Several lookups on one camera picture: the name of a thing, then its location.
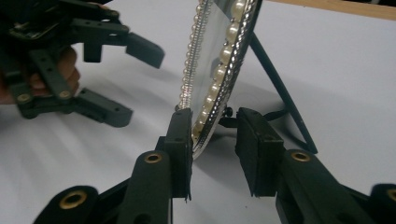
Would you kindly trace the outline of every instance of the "brass insert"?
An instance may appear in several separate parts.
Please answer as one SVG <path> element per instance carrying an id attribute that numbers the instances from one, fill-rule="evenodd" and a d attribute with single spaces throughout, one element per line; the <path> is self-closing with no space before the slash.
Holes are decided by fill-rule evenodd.
<path id="1" fill-rule="evenodd" d="M 396 202 L 396 189 L 388 189 L 387 193 L 388 193 L 388 196 L 389 196 L 394 202 Z"/>
<path id="2" fill-rule="evenodd" d="M 293 152 L 293 153 L 291 153 L 291 156 L 297 161 L 310 161 L 311 160 L 311 158 L 308 156 L 308 154 L 303 153 L 303 152 Z"/>
<path id="3" fill-rule="evenodd" d="M 70 96 L 70 92 L 69 91 L 61 91 L 61 93 L 59 93 L 59 96 L 61 98 L 68 98 Z"/>
<path id="4" fill-rule="evenodd" d="M 18 97 L 17 97 L 17 100 L 19 101 L 19 102 L 25 102 L 25 101 L 28 101 L 30 99 L 30 96 L 29 96 L 29 94 L 21 94 L 21 95 L 19 95 Z"/>
<path id="5" fill-rule="evenodd" d="M 75 190 L 64 196 L 59 202 L 59 206 L 62 209 L 72 209 L 87 200 L 87 193 L 83 190 Z"/>
<path id="6" fill-rule="evenodd" d="M 145 162 L 146 163 L 155 163 L 155 162 L 159 162 L 162 159 L 163 159 L 163 156 L 161 154 L 151 153 L 146 156 Z"/>

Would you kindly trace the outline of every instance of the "round mirror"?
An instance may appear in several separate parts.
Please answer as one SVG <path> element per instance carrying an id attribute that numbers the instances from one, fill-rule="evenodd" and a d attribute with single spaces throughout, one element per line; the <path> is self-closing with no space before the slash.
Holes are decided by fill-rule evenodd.
<path id="1" fill-rule="evenodd" d="M 196 8 L 178 109 L 191 108 L 193 157 L 205 149 L 226 107 L 261 0 L 201 0 Z"/>

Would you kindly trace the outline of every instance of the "human hand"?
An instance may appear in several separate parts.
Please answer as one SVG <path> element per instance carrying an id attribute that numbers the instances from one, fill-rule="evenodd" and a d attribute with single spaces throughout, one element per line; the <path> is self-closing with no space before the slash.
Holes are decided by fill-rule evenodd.
<path id="1" fill-rule="evenodd" d="M 76 92 L 78 89 L 78 81 L 80 78 L 80 74 L 75 67 L 76 60 L 76 52 L 71 47 L 69 47 L 61 53 L 60 60 L 57 63 L 59 72 L 64 76 L 64 79 L 73 92 Z M 34 96 L 44 96 L 50 94 L 49 90 L 46 88 L 46 85 L 38 74 L 32 74 L 28 81 Z M 0 71 L 0 105 L 11 104 L 15 104 L 15 102 L 7 89 L 6 83 L 3 80 L 3 72 Z"/>

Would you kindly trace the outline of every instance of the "white table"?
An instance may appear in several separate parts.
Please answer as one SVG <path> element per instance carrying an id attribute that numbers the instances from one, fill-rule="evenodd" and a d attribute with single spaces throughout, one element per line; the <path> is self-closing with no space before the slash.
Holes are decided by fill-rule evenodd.
<path id="1" fill-rule="evenodd" d="M 64 189 L 103 192 L 131 175 L 138 155 L 166 134 L 195 5 L 110 4 L 133 32 L 166 51 L 160 70 L 116 47 L 104 49 L 102 63 L 78 63 L 81 86 L 134 110 L 129 126 L 115 129 L 78 114 L 26 120 L 14 106 L 0 106 L 0 223 L 32 223 Z M 333 175 L 366 194 L 375 183 L 396 183 L 396 22 L 264 2 L 256 34 Z M 251 50 L 229 105 L 262 113 L 281 107 Z M 234 131 L 219 128 L 194 162 L 192 201 L 174 200 L 175 223 L 279 223 L 274 199 L 250 198 L 234 145 Z"/>

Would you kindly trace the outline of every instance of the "finger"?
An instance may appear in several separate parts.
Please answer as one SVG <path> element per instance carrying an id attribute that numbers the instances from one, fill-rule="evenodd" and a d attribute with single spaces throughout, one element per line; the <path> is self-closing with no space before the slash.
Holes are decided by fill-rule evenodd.
<path id="1" fill-rule="evenodd" d="M 77 60 L 77 53 L 71 47 L 65 49 L 57 64 L 59 72 L 64 76 L 64 79 L 69 79 L 75 70 Z"/>
<path id="2" fill-rule="evenodd" d="M 74 90 L 76 86 L 78 86 L 79 78 L 80 78 L 79 71 L 77 70 L 77 68 L 75 68 L 70 78 L 67 79 L 67 85 L 69 85 L 70 89 Z"/>
<path id="3" fill-rule="evenodd" d="M 11 94 L 9 93 L 6 83 L 3 80 L 3 72 L 0 71 L 0 105 L 10 105 L 13 104 Z"/>
<path id="4" fill-rule="evenodd" d="M 34 89 L 32 90 L 33 96 L 48 96 L 50 92 L 47 89 Z"/>
<path id="5" fill-rule="evenodd" d="M 110 8 L 109 7 L 107 7 L 107 6 L 104 6 L 104 5 L 102 5 L 102 4 L 99 4 L 99 3 L 94 3 L 94 2 L 88 2 L 89 4 L 93 4 L 93 5 L 97 5 L 97 6 L 99 6 L 101 9 L 106 9 L 106 10 L 109 10 Z"/>
<path id="6" fill-rule="evenodd" d="M 32 89 L 44 89 L 44 88 L 46 88 L 46 84 L 43 82 L 43 80 L 38 75 L 38 73 L 34 73 L 30 77 L 30 86 L 32 87 Z"/>
<path id="7" fill-rule="evenodd" d="M 73 89 L 72 89 L 73 94 L 76 93 L 76 91 L 78 90 L 78 88 L 79 88 L 79 83 L 76 83 L 75 86 L 74 86 Z"/>

